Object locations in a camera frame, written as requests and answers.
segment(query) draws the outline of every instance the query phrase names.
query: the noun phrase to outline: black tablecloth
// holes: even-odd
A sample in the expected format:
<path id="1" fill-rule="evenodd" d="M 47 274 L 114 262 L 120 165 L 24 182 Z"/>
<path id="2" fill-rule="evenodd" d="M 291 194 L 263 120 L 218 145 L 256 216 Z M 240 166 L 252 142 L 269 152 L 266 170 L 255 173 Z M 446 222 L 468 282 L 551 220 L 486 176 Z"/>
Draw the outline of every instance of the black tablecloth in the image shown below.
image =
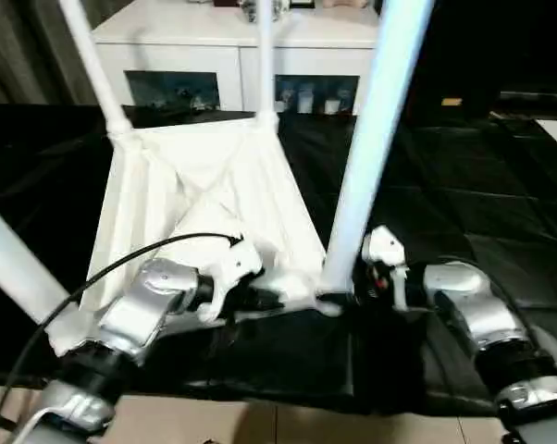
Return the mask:
<path id="1" fill-rule="evenodd" d="M 138 127 L 245 116 L 129 114 Z M 353 124 L 350 117 L 280 121 L 325 244 Z M 0 105 L 0 213 L 68 290 L 84 280 L 93 247 L 111 158 L 104 134 L 94 107 Z M 413 261 L 477 262 L 557 358 L 557 143 L 536 123 L 402 125 L 369 227 L 377 224 L 388 225 Z M 1 290 L 0 326 L 1 382 L 34 327 Z M 56 365 L 44 341 L 20 382 L 42 384 Z M 337 319 L 302 312 L 164 339 L 133 389 L 359 413 L 492 414 L 472 365 L 431 314 L 409 322 L 384 311 Z"/>

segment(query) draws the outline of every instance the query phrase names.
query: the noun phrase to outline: cabinet door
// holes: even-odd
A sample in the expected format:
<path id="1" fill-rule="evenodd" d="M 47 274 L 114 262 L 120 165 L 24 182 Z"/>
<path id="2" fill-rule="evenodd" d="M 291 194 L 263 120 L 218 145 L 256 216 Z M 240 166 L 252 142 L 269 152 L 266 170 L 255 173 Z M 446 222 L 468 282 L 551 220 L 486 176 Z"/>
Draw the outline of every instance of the cabinet door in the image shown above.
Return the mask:
<path id="1" fill-rule="evenodd" d="M 243 107 L 255 111 L 258 101 L 256 48 L 240 48 Z M 277 48 L 277 111 L 358 114 L 366 93 L 370 49 Z"/>
<path id="2" fill-rule="evenodd" d="M 123 105 L 242 111 L 238 48 L 106 43 L 97 48 Z"/>

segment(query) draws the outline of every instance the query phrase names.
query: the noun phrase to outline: white tube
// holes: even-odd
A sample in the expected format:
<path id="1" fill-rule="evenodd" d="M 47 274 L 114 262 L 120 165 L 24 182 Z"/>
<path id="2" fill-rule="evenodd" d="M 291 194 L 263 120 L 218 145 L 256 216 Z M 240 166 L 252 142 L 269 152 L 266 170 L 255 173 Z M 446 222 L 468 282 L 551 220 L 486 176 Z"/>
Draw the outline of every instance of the white tube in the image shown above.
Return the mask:
<path id="1" fill-rule="evenodd" d="M 256 21 L 258 26 L 258 112 L 257 118 L 263 123 L 276 125 L 275 76 L 273 72 L 272 43 L 272 3 L 273 0 L 257 0 Z"/>
<path id="2" fill-rule="evenodd" d="M 386 2 L 322 270 L 323 290 L 352 288 L 354 263 L 432 7 L 433 0 Z"/>
<path id="3" fill-rule="evenodd" d="M 0 216 L 0 288 L 36 323 L 52 313 L 68 293 Z M 88 318 L 72 303 L 46 329 L 56 354 L 79 344 Z M 5 319 L 6 328 L 9 319 Z"/>
<path id="4" fill-rule="evenodd" d="M 132 130 L 122 107 L 118 103 L 110 82 L 102 68 L 93 43 L 92 28 L 79 0 L 59 0 L 68 28 L 77 45 L 81 61 L 92 83 L 97 101 L 102 108 L 108 133 L 121 134 Z"/>

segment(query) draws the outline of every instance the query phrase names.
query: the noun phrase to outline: tile floor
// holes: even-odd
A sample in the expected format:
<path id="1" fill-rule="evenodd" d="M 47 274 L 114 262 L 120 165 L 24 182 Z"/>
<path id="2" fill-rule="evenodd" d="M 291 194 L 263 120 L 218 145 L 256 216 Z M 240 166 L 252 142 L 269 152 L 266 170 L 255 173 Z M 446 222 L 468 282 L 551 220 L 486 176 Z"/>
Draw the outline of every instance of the tile floor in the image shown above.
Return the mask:
<path id="1" fill-rule="evenodd" d="M 33 396 L 14 391 L 6 416 L 17 419 Z M 127 396 L 104 444 L 497 444 L 488 418 L 367 417 L 263 402 L 191 401 Z M 0 443 L 6 433 L 0 433 Z"/>

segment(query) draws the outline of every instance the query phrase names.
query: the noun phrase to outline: gray curtain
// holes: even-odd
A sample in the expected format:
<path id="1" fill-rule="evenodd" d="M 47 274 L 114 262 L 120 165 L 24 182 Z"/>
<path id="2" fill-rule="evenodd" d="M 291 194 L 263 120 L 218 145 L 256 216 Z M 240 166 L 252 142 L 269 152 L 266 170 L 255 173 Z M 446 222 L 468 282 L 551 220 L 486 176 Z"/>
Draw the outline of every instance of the gray curtain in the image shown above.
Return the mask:
<path id="1" fill-rule="evenodd" d="M 94 28 L 130 2 L 82 0 Z M 95 103 L 57 0 L 0 0 L 0 103 Z"/>

